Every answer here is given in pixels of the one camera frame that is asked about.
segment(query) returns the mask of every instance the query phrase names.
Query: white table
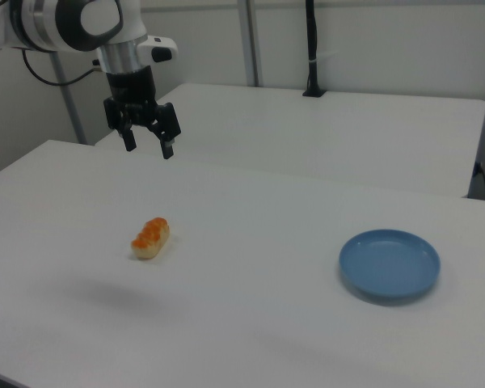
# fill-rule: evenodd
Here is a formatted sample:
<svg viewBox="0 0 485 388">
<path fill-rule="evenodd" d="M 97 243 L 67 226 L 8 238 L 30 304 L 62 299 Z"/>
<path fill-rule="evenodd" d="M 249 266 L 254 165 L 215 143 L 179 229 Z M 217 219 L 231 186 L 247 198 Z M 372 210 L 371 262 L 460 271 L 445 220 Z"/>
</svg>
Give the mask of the white table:
<svg viewBox="0 0 485 388">
<path fill-rule="evenodd" d="M 152 217 L 160 259 L 130 240 Z M 340 281 L 353 235 L 441 255 L 378 306 Z M 485 387 L 485 203 L 49 142 L 0 173 L 0 374 L 32 388 Z"/>
<path fill-rule="evenodd" d="M 162 98 L 183 134 L 175 157 L 410 192 L 461 197 L 470 179 L 485 103 L 399 95 L 186 84 Z M 161 161 L 155 135 L 135 129 L 136 152 Z M 124 150 L 116 132 L 97 144 Z"/>
</svg>

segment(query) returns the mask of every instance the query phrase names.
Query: blue plate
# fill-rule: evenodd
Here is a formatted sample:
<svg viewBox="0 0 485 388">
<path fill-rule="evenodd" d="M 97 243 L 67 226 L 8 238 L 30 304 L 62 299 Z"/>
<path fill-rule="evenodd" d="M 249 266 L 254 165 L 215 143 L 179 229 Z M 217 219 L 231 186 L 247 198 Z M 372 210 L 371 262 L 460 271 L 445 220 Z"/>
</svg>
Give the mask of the blue plate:
<svg viewBox="0 0 485 388">
<path fill-rule="evenodd" d="M 414 297 L 431 288 L 440 258 L 427 241 L 400 230 L 372 230 L 345 244 L 339 254 L 345 278 L 377 297 Z"/>
</svg>

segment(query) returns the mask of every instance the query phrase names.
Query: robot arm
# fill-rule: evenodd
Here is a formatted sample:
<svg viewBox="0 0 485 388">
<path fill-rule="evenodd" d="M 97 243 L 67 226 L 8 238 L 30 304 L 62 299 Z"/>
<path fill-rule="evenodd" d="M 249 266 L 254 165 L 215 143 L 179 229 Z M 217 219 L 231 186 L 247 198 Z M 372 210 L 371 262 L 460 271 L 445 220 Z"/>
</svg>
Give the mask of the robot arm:
<svg viewBox="0 0 485 388">
<path fill-rule="evenodd" d="M 45 53 L 96 50 L 112 97 L 104 101 L 108 124 L 137 145 L 133 125 L 147 127 L 165 159 L 180 127 L 172 104 L 158 106 L 150 65 L 177 55 L 173 40 L 147 36 L 140 0 L 0 0 L 0 49 Z"/>
</svg>

